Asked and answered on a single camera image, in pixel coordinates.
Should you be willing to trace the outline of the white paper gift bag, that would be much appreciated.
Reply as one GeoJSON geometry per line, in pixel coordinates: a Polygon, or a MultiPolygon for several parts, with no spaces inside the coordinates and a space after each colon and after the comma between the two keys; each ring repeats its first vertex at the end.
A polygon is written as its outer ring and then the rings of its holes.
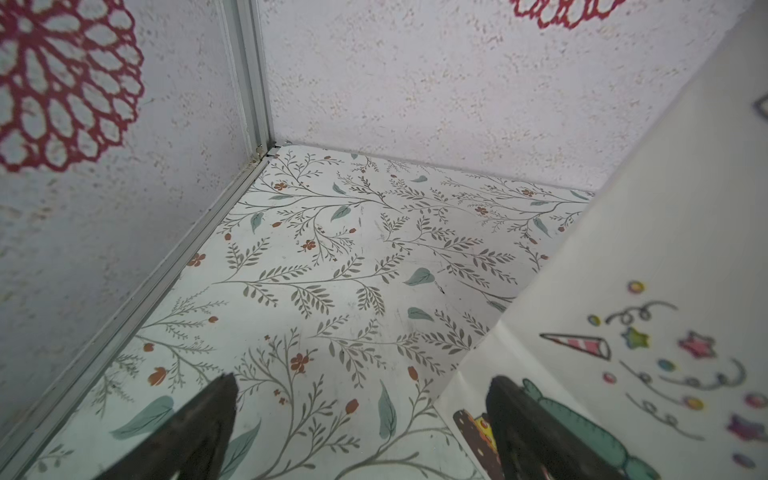
{"type": "Polygon", "coordinates": [[[621,479],[767,475],[767,5],[754,3],[440,396],[484,479],[504,376],[621,479]]]}

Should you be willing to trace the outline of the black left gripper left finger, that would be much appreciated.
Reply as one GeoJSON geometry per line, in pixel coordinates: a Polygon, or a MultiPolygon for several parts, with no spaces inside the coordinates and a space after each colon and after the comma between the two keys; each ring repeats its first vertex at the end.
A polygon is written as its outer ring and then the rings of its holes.
{"type": "Polygon", "coordinates": [[[99,478],[217,479],[233,432],[237,395],[232,373],[215,379],[99,478]]]}

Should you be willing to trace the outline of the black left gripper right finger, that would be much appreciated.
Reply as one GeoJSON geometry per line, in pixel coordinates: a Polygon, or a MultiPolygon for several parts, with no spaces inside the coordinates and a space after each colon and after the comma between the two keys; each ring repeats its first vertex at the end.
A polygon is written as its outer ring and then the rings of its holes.
{"type": "Polygon", "coordinates": [[[509,378],[491,380],[486,409],[506,479],[622,477],[509,378]]]}

